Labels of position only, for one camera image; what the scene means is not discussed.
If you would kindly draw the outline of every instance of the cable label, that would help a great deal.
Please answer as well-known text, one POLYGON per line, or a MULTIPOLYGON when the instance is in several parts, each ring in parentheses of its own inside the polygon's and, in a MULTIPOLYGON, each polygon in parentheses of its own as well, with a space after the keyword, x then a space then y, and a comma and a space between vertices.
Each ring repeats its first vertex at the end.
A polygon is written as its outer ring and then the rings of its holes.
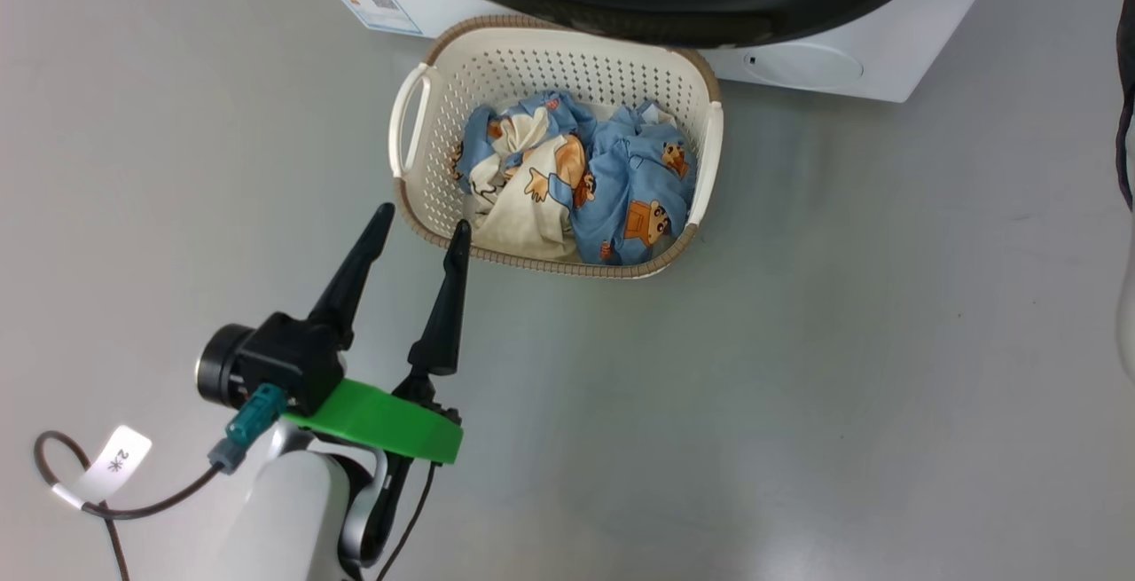
POLYGON ((72 487, 75 496, 98 504, 109 498, 134 474, 153 445, 142 432, 121 424, 99 456, 91 461, 91 468, 72 487))

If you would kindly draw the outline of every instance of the green 3d-printed bracket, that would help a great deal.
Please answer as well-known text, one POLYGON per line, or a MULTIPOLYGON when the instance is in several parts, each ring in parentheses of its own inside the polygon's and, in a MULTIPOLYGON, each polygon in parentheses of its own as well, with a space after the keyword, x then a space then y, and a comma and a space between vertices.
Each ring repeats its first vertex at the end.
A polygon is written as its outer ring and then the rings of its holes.
POLYGON ((456 461, 464 437, 459 424, 437 412, 348 379, 338 384, 314 415, 288 412, 284 419, 347 444, 440 464, 456 461))

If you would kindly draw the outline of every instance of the laundry basket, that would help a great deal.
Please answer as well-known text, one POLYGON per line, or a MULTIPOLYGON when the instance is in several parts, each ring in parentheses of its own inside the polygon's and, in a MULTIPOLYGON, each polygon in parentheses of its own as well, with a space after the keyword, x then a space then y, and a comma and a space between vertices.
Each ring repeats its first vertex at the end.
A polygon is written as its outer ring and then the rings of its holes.
POLYGON ((690 214, 670 249, 632 267, 550 262, 473 246, 473 258, 588 278, 641 278, 657 273, 692 244, 717 176, 723 113, 717 78, 700 54, 599 39, 524 16, 471 18, 443 33, 398 91, 390 113, 389 158, 402 217, 419 236, 446 246, 454 226, 466 218, 451 158, 465 120, 482 103, 503 108, 536 92, 571 92, 606 119, 621 104, 657 100, 675 116, 698 176, 690 214), (421 86, 418 117, 403 153, 403 124, 414 90, 421 86))

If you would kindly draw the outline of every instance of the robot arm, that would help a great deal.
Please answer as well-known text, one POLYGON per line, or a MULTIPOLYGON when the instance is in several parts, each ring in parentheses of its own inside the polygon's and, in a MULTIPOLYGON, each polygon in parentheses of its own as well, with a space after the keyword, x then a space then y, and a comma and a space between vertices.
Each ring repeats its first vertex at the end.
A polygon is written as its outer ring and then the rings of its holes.
MULTIPOLYGON (((430 376, 457 370, 466 221, 459 221, 446 251, 445 280, 410 350, 410 374, 390 394, 343 378, 339 352, 353 339, 359 298, 393 213, 393 205, 378 210, 308 319, 276 313, 255 330, 230 323, 202 352, 196 380, 207 401, 239 409, 270 384, 288 402, 211 578, 359 580, 384 550, 413 461, 429 461, 432 480, 436 465, 456 460, 461 418, 435 402, 430 376), (312 451, 317 438, 372 452, 373 471, 312 451)), ((220 445, 215 454, 224 454, 220 445)))

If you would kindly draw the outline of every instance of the black cable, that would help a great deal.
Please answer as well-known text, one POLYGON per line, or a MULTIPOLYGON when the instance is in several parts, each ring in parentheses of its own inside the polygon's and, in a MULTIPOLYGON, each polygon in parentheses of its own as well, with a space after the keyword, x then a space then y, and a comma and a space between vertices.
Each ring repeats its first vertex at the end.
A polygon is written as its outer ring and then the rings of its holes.
MULTIPOLYGON (((58 432, 54 430, 49 430, 42 432, 35 438, 35 447, 33 448, 35 454, 35 468, 40 471, 40 477, 43 478, 45 483, 53 486, 59 483, 59 478, 56 473, 51 472, 51 466, 48 464, 48 460, 43 456, 43 446, 48 443, 48 439, 60 440, 72 451, 77 451, 78 445, 70 437, 64 435, 64 432, 58 432)), ((144 508, 135 508, 131 511, 114 511, 107 507, 101 507, 101 505, 92 504, 90 502, 83 504, 83 512, 86 514, 93 514, 94 516, 109 520, 109 521, 131 521, 135 519, 144 519, 146 516, 153 516, 162 511, 168 511, 177 504, 182 504, 183 500, 190 498, 194 492, 204 487, 205 483, 212 480, 220 472, 220 464, 211 464, 209 470, 204 474, 197 478, 193 483, 185 487, 184 490, 173 495, 171 497, 158 502, 157 504, 145 506, 144 508)))
POLYGON ((429 489, 434 486, 434 471, 437 470, 437 463, 431 463, 429 465, 429 474, 426 475, 426 487, 422 488, 422 496, 418 499, 418 507, 414 508, 413 516, 410 517, 410 523, 406 524, 406 530, 402 533, 402 538, 398 539, 398 545, 394 547, 394 551, 390 553, 389 558, 386 559, 386 565, 378 573, 378 578, 375 581, 382 581, 386 578, 386 573, 389 572, 390 566, 394 565, 394 559, 398 558, 398 554, 402 553, 403 546, 406 545, 406 539, 410 539, 410 531, 414 529, 414 524, 418 523, 418 517, 422 514, 422 508, 426 507, 426 497, 429 497, 429 489))
MULTIPOLYGON (((43 478, 47 485, 53 486, 59 483, 59 478, 51 471, 51 466, 49 466, 48 458, 43 452, 43 447, 47 446, 48 441, 52 439, 62 444, 70 452, 73 452, 75 457, 78 458, 78 463, 83 466, 83 470, 91 468, 91 460, 86 457, 86 453, 84 453, 83 448, 81 448, 79 445, 76 444, 69 436, 66 436, 64 432, 57 430, 41 432, 41 435, 35 438, 35 446, 32 448, 32 454, 35 457, 35 469, 40 471, 40 477, 43 478)), ((209 481, 212 480, 218 472, 220 472, 220 466, 215 464, 203 475, 199 477, 197 480, 187 485, 187 487, 185 487, 185 489, 180 492, 144 508, 115 511, 107 506, 106 502, 100 502, 99 504, 87 502, 83 504, 83 512, 101 519, 107 524, 107 532, 110 534, 110 548, 115 550, 115 561, 118 563, 118 576, 121 576, 123 581, 129 581, 131 575, 126 570, 126 556, 123 554, 123 542, 118 538, 118 528, 115 525, 115 522, 152 516, 162 511, 169 510, 200 490, 203 485, 209 483, 209 481)))
POLYGON ((1119 132, 1116 133, 1116 177, 1119 178, 1119 193, 1123 193, 1127 209, 1132 209, 1132 182, 1127 174, 1127 132, 1132 127, 1133 111, 1135 111, 1135 83, 1124 95, 1124 111, 1119 115, 1119 132))
MULTIPOLYGON (((54 474, 51 472, 51 469, 48 468, 47 460, 44 460, 43 456, 43 445, 48 439, 54 439, 66 446, 68 451, 75 455, 75 458, 78 460, 78 465, 83 466, 83 470, 91 468, 91 460, 86 457, 86 453, 83 452, 83 448, 81 448, 74 439, 64 435, 64 432, 49 430, 35 440, 35 468, 40 469, 41 477, 44 471, 47 471, 47 473, 54 479, 54 474)), ((99 507, 107 510, 107 502, 100 503, 99 507)), ((103 523, 107 524, 107 533, 110 534, 110 548, 115 550, 115 562, 118 564, 118 576, 120 576, 123 581, 131 581, 131 573, 126 570, 126 555, 123 554, 123 541, 118 538, 118 528, 115 527, 115 522, 109 519, 103 520, 103 523)))

